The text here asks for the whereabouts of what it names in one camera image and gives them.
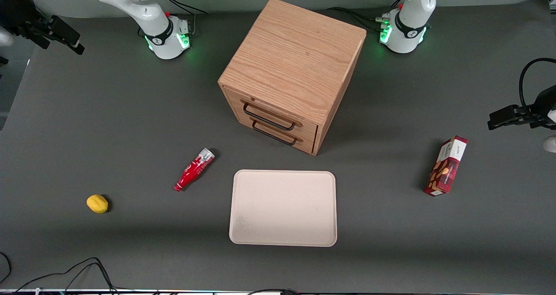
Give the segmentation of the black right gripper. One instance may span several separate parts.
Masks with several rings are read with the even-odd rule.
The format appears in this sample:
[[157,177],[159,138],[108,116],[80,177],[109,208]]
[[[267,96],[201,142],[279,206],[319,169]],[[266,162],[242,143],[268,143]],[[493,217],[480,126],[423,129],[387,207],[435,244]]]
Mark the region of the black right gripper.
[[77,55],[85,51],[79,40],[81,34],[60,17],[44,14],[33,0],[0,0],[0,26],[1,46],[11,46],[15,37],[20,36],[40,48],[48,48],[52,32],[59,37],[52,41],[64,44]]

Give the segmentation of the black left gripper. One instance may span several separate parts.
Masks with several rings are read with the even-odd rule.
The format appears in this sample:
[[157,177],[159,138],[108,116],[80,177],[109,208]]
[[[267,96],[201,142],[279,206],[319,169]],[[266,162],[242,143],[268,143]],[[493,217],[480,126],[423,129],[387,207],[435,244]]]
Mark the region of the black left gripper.
[[537,95],[534,103],[526,105],[523,87],[520,85],[520,102],[525,111],[524,117],[521,115],[519,105],[508,105],[489,114],[488,129],[496,130],[499,127],[529,124],[530,128],[544,127],[555,129],[555,105],[556,105],[556,86],[553,85]]

